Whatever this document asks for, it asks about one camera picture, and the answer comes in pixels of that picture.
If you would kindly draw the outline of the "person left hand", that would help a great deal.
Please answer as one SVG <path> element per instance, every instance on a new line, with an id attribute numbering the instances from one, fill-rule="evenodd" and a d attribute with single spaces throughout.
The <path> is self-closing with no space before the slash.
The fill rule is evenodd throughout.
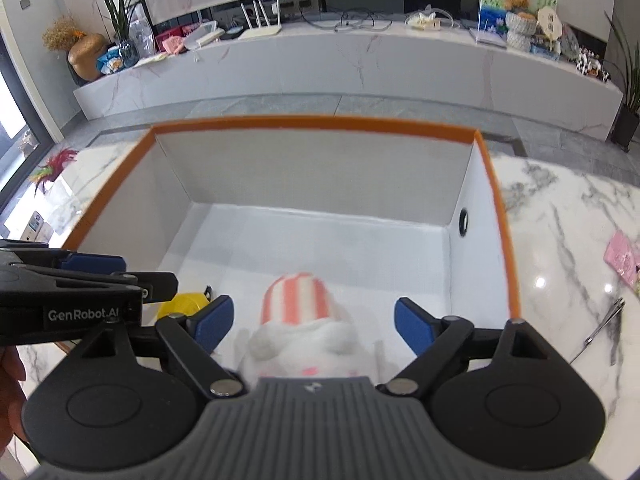
<path id="1" fill-rule="evenodd" d="M 1 348 L 0 362 L 0 448 L 1 453 L 14 436 L 25 440 L 21 414 L 26 396 L 21 383 L 26 370 L 15 347 Z"/>

